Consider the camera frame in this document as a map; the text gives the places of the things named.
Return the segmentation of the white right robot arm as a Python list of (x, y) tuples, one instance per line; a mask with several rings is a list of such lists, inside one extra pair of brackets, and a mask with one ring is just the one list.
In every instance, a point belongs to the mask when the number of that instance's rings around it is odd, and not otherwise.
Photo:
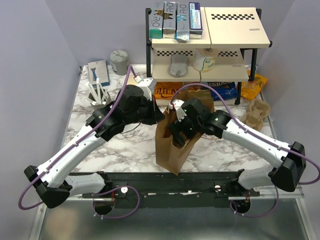
[(210, 110), (198, 98), (176, 99), (168, 108), (177, 116), (168, 126), (177, 145), (182, 147), (196, 134), (206, 134), (236, 143), (268, 162), (264, 167), (240, 170), (230, 183), (234, 195), (271, 185), (286, 192), (296, 190), (306, 168), (305, 147), (301, 143), (289, 144), (268, 137), (223, 110)]

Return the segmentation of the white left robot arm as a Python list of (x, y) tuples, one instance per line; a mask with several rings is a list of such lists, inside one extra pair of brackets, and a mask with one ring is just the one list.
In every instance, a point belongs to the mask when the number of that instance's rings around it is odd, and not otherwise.
[(24, 174), (49, 209), (75, 195), (107, 197), (111, 180), (106, 173), (75, 175), (72, 174), (74, 168), (95, 149), (122, 133), (127, 125), (152, 126), (164, 118), (157, 106), (153, 87), (129, 84), (119, 91), (114, 101), (96, 109), (77, 135), (55, 156), (39, 166), (28, 166)]

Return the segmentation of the brown paper bag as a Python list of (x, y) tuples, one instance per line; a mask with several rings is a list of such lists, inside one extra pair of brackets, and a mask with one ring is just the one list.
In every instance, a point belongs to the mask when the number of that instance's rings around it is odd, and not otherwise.
[[(204, 133), (208, 132), (205, 129), (205, 122), (214, 112), (214, 103), (212, 100), (199, 99), (188, 91), (178, 93), (174, 100), (184, 101), (182, 108), (187, 114), (186, 117), (199, 121), (198, 131), (200, 133), (200, 138)], [(164, 116), (165, 119), (157, 124), (155, 132), (156, 164), (169, 172), (178, 175), (191, 153), (191, 150), (200, 138), (198, 140), (191, 140), (187, 142), (184, 147), (175, 145), (168, 126), (177, 120), (176, 111), (170, 110), (169, 107), (167, 107), (164, 111)]]

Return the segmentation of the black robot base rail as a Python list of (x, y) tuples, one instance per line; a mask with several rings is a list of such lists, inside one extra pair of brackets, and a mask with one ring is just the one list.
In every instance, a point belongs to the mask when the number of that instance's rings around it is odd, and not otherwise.
[[(95, 202), (115, 198), (115, 207), (140, 208), (226, 208), (229, 199), (244, 200), (258, 197), (253, 189), (245, 190), (236, 183), (239, 172), (103, 172), (102, 190), (90, 172), (75, 172), (67, 176), (68, 185), (74, 185), (71, 196), (80, 195)], [(84, 181), (85, 187), (76, 186)]]

